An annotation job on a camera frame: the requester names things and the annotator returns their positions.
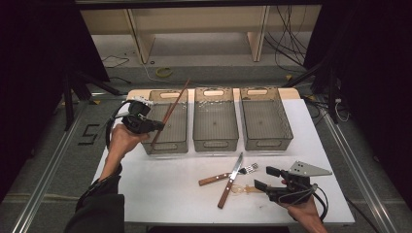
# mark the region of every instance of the fork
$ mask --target fork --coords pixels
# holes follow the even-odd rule
[[[247,167],[241,168],[237,173],[242,174],[242,175],[247,175],[247,174],[253,173],[257,168],[258,168],[258,164],[254,163]]]
[[[254,163],[252,165],[249,165],[247,167],[241,168],[239,169],[239,171],[237,172],[237,174],[241,174],[241,175],[247,175],[250,173],[253,173],[256,169],[258,168],[258,164]],[[220,174],[218,176],[215,177],[210,177],[210,178],[206,178],[203,180],[199,181],[199,185],[202,186],[204,184],[208,184],[208,183],[213,183],[213,182],[217,182],[220,181],[222,179],[228,178],[230,176],[231,173],[223,173]]]

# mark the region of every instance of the metal rail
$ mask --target metal rail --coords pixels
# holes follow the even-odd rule
[[[58,165],[60,164],[60,161],[64,156],[64,153],[67,151],[73,134],[79,125],[79,121],[87,105],[88,101],[80,102],[72,126],[64,132],[63,137],[61,138],[56,150],[54,151],[53,156],[51,157],[51,161],[49,162],[48,167],[42,175],[42,178],[39,180],[39,183],[37,184],[36,188],[31,194],[30,199],[27,201],[26,205],[24,206],[23,210],[18,216],[15,227],[13,228],[13,233],[27,232],[34,216],[39,210],[40,204],[42,203],[45,193],[52,182],[54,174],[57,171]]]
[[[379,198],[376,193],[373,185],[370,183],[367,175],[363,171],[360,163],[357,160],[354,152],[346,141],[345,136],[340,130],[339,125],[335,124],[333,120],[329,117],[325,110],[322,110],[322,115],[325,116],[327,127],[329,128],[334,140],[336,141],[337,146],[342,152],[345,161],[351,170],[352,175],[354,176],[355,181],[360,188],[367,205],[370,208],[370,211],[373,213],[376,222],[379,225],[379,228],[382,232],[395,233],[397,232],[395,223],[391,220],[391,217],[386,209],[385,205]]]

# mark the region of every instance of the metal frame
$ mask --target metal frame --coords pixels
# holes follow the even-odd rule
[[[77,0],[36,1],[39,7],[74,7],[79,10],[149,9],[149,8],[192,8],[192,7],[241,7],[241,6],[282,6],[321,5],[322,0]]]
[[[83,112],[88,105],[88,101],[81,101],[78,106],[77,113],[74,118],[74,122],[68,131],[65,131],[63,137],[60,140],[56,150],[54,151],[51,161],[48,164],[45,172],[42,175],[39,183],[34,189],[30,199],[24,206],[24,209],[21,211],[20,215],[17,218],[13,232],[27,232],[28,228],[38,211],[40,204],[42,203],[43,197],[48,190],[55,172],[57,171],[58,165],[60,164],[61,159],[64,156],[64,153],[67,151],[69,144],[72,140],[74,132],[79,125],[79,121],[82,118]]]
[[[321,112],[322,116],[325,116],[327,127],[332,134],[337,146],[339,147],[346,161],[346,164],[351,170],[351,173],[354,176],[358,187],[360,188],[360,192],[362,193],[367,205],[369,206],[370,211],[373,213],[376,222],[379,225],[379,228],[382,232],[398,232],[388,210],[379,198],[376,190],[373,188],[372,183],[370,183],[369,179],[367,178],[366,173],[361,168],[361,165],[358,162],[355,153],[352,151],[351,147],[346,141],[346,138],[340,130],[339,125],[333,122],[332,118],[327,114],[326,110],[321,110]]]

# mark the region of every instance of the gray plastic container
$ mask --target gray plastic container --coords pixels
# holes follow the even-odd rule
[[[175,103],[181,90],[152,90],[149,100],[154,101],[149,119],[163,121],[164,116]],[[147,154],[188,152],[188,91],[185,90],[161,131],[157,142],[151,146],[157,131],[150,132],[151,138],[142,142]]]
[[[240,88],[245,150],[286,150],[293,139],[277,87]]]
[[[197,88],[194,94],[194,149],[236,151],[238,141],[233,89]]]

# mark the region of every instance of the robotic hand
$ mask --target robotic hand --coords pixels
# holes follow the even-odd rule
[[[325,218],[328,208],[327,199],[325,204],[315,193],[318,185],[316,183],[310,184],[310,177],[331,175],[332,173],[330,171],[296,161],[289,171],[266,167],[266,174],[282,177],[286,182],[286,187],[272,187],[266,183],[255,180],[255,188],[265,192],[269,196],[270,201],[279,204],[297,205],[307,202],[310,196],[314,195],[324,207],[324,212],[320,218],[321,220]]]

